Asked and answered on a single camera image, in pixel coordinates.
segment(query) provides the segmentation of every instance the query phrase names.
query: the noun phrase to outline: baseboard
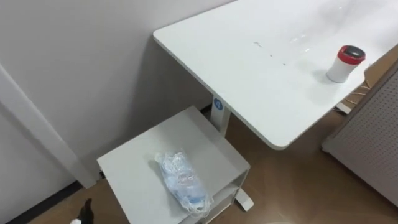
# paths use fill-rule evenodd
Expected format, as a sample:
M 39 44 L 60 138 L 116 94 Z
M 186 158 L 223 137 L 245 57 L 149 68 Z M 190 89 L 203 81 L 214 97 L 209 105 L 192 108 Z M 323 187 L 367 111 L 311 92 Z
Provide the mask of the baseboard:
M 200 110 L 200 113 L 207 114 L 211 111 L 211 104 L 205 106 Z M 105 175 L 103 172 L 99 173 L 101 178 L 104 179 Z M 28 211 L 20 214 L 19 216 L 15 217 L 13 220 L 7 222 L 6 224 L 21 224 L 21 223 L 29 223 L 34 218 L 38 217 L 39 215 L 46 212 L 48 209 L 54 207 L 56 204 L 60 203 L 61 201 L 65 200 L 67 197 L 73 195 L 78 190 L 82 189 L 83 186 L 75 181 L 72 184 L 68 185 L 64 189 L 60 190 L 59 192 L 51 195 L 49 198 L 45 199 L 44 201 L 38 203 L 37 205 L 33 206 Z

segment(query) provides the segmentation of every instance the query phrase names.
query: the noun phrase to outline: clear plastic bag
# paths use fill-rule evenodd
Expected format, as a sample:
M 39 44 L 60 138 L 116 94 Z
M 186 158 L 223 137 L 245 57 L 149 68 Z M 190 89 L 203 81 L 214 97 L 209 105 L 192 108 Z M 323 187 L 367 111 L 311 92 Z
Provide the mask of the clear plastic bag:
M 157 154 L 164 182 L 181 206 L 196 217 L 206 217 L 213 198 L 203 187 L 183 152 Z

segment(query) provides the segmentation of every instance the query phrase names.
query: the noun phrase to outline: pegboard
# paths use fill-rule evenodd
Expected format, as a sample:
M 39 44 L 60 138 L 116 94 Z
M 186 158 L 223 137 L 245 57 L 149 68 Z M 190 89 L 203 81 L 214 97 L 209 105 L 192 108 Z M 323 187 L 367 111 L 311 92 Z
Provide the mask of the pegboard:
M 398 206 L 398 72 L 330 141 L 330 154 Z

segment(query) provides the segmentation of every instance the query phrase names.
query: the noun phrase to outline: black object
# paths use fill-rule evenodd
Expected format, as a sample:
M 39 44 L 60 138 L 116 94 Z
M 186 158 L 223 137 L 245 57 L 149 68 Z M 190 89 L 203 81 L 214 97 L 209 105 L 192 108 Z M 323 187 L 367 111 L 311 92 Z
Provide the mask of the black object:
M 361 59 L 365 57 L 365 52 L 363 50 L 361 50 L 359 47 L 355 47 L 352 45 L 349 45 L 347 46 L 347 48 L 344 49 L 344 54 L 356 59 Z
M 81 221 L 81 224 L 94 224 L 94 213 L 91 210 L 91 202 L 91 198 L 87 199 L 83 208 L 80 209 L 77 219 Z

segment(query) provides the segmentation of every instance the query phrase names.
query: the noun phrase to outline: brown floor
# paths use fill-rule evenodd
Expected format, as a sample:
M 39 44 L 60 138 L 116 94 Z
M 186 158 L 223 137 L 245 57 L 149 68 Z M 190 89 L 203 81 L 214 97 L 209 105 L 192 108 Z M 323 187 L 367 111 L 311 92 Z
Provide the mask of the brown floor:
M 227 139 L 251 164 L 243 189 L 255 206 L 243 212 L 233 205 L 212 224 L 397 224 L 398 208 L 320 150 L 342 120 L 331 112 L 288 149 L 273 151 L 232 117 Z M 88 197 L 95 224 L 128 223 L 106 180 L 78 191 L 31 223 L 68 223 Z

